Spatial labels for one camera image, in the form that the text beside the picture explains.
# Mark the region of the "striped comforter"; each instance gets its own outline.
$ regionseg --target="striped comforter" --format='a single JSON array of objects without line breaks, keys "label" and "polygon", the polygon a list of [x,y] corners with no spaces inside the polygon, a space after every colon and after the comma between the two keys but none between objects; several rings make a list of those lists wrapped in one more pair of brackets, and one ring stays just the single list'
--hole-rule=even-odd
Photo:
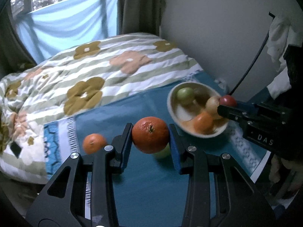
[{"label": "striped comforter", "polygon": [[[0,81],[0,170],[47,182],[43,125],[166,85],[197,70],[173,43],[133,33],[77,46]],[[22,149],[16,154],[11,147]]]}]

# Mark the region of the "black tag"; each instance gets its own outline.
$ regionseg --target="black tag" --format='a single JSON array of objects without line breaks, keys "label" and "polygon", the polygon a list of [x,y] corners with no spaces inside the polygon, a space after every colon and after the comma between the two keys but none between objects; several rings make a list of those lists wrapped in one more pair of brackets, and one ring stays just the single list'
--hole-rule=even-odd
[{"label": "black tag", "polygon": [[21,153],[22,148],[19,147],[19,145],[16,142],[12,142],[11,144],[11,151],[13,152],[13,154],[19,158],[20,153]]}]

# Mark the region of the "white bowl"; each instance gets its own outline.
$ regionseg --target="white bowl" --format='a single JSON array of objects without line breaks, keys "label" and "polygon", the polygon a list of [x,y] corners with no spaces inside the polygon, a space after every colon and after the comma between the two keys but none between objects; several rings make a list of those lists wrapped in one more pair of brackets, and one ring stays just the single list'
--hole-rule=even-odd
[{"label": "white bowl", "polygon": [[[195,98],[198,101],[194,101],[194,105],[191,105],[190,108],[185,108],[177,100],[177,92],[182,89],[190,87],[195,91]],[[212,134],[203,135],[196,133],[193,127],[186,126],[186,121],[189,121],[196,117],[201,110],[204,108],[206,101],[212,96],[221,96],[217,91],[211,87],[197,82],[183,82],[176,85],[170,92],[167,97],[167,108],[170,116],[174,122],[185,132],[200,138],[211,138],[217,135],[220,135],[227,127],[227,119],[215,120],[216,128]]]}]

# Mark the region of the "curtain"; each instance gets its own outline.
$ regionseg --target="curtain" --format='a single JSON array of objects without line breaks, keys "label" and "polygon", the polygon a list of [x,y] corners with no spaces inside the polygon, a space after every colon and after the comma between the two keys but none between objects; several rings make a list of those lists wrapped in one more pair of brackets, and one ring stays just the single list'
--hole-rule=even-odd
[{"label": "curtain", "polygon": [[37,63],[84,43],[117,35],[118,0],[63,0],[16,18],[16,30]]},{"label": "curtain", "polygon": [[24,65],[31,67],[36,62],[26,50],[12,25],[10,2],[0,14],[0,71],[1,75],[24,70]]},{"label": "curtain", "polygon": [[120,34],[146,32],[159,35],[161,0],[118,0]]}]

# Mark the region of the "gray curtain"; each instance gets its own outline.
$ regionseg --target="gray curtain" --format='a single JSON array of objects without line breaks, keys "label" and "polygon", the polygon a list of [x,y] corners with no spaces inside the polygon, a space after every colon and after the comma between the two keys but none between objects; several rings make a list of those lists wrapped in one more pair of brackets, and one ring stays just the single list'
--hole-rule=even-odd
[{"label": "gray curtain", "polygon": [[24,70],[24,64],[34,66],[36,62],[28,53],[12,25],[10,2],[0,14],[0,71],[1,75]]},{"label": "gray curtain", "polygon": [[118,0],[119,34],[159,35],[161,0]]}]

